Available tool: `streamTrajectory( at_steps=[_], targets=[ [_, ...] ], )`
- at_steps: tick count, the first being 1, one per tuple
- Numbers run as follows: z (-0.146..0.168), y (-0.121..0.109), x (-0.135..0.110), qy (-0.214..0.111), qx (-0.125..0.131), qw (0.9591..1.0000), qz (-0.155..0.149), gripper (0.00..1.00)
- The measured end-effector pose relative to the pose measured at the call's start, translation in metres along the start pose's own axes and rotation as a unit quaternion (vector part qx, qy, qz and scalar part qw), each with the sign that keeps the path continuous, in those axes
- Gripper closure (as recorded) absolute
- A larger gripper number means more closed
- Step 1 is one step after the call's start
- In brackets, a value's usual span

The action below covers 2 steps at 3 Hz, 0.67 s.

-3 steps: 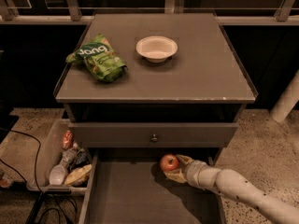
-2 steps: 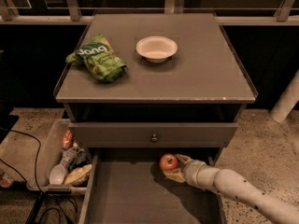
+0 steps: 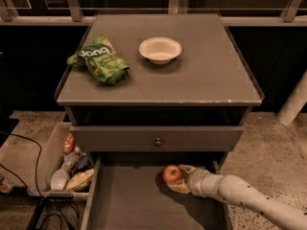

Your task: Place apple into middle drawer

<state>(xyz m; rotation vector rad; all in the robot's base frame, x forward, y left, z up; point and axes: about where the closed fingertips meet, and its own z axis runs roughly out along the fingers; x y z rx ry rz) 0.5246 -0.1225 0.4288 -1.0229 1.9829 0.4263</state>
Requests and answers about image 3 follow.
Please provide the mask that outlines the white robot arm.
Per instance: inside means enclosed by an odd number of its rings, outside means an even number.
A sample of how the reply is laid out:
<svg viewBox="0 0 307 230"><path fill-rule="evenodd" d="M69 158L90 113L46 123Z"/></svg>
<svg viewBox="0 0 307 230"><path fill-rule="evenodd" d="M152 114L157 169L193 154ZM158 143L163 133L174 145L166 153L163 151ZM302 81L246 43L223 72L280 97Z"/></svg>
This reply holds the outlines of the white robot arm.
<svg viewBox="0 0 307 230"><path fill-rule="evenodd" d="M221 175L190 165L169 165L162 172L169 189L210 197L260 214L281 230L307 230L305 211L263 195L236 175Z"/></svg>

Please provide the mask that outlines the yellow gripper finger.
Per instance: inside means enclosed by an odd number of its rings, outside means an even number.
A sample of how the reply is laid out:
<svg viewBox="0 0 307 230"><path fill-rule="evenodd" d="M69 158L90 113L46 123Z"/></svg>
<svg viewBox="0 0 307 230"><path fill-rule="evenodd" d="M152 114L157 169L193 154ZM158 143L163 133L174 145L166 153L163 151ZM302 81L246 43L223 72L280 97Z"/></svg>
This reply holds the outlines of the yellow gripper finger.
<svg viewBox="0 0 307 230"><path fill-rule="evenodd" d="M169 182L167 184L169 189L173 192L188 195L191 193L190 189L188 188L187 182L184 179L180 179L175 182Z"/></svg>
<svg viewBox="0 0 307 230"><path fill-rule="evenodd" d="M186 174L192 173L196 168L190 165L179 164L178 167Z"/></svg>

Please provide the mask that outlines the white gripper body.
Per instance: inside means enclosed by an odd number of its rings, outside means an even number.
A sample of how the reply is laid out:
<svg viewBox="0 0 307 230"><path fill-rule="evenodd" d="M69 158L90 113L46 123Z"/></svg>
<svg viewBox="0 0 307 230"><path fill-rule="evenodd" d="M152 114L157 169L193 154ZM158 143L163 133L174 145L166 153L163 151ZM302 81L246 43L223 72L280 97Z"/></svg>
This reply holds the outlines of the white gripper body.
<svg viewBox="0 0 307 230"><path fill-rule="evenodd" d="M208 170L197 168L188 175L187 185L188 189L194 196L209 197L210 188L205 184L211 173Z"/></svg>

